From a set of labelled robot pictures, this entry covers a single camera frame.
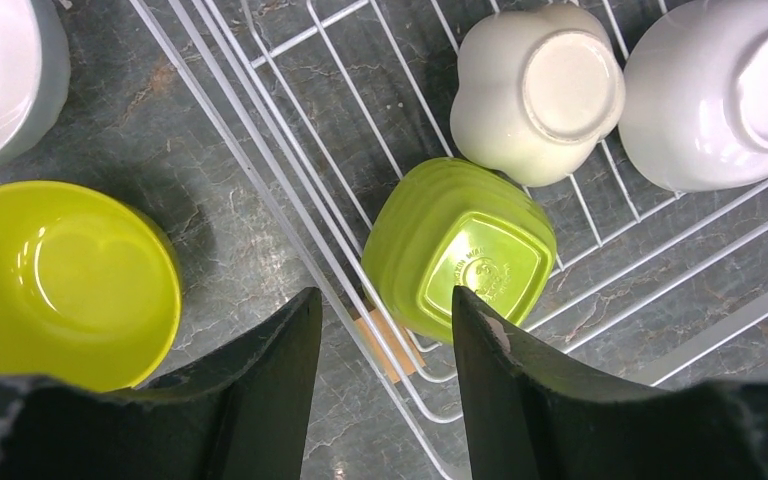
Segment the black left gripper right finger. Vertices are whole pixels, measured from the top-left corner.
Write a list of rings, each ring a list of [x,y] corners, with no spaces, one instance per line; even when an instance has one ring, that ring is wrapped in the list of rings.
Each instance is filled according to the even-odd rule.
[[[768,381],[668,391],[582,363],[452,294],[475,479],[768,479]]]

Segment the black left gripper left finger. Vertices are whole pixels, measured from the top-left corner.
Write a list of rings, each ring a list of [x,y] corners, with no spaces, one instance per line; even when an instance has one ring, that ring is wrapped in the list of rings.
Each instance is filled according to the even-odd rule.
[[[0,375],[0,479],[297,479],[322,320],[305,288],[140,389]]]

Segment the yellow green round bowl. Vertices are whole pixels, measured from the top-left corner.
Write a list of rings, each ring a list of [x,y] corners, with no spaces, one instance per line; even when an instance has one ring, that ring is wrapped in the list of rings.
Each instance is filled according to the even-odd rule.
[[[59,181],[0,185],[0,375],[133,387],[182,315],[175,249],[138,209]]]

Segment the large white ribbed bowl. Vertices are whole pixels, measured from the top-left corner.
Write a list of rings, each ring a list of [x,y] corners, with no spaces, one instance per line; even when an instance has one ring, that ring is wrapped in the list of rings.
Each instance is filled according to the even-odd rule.
[[[0,1],[0,164],[38,144],[68,96],[69,45],[52,1]]]

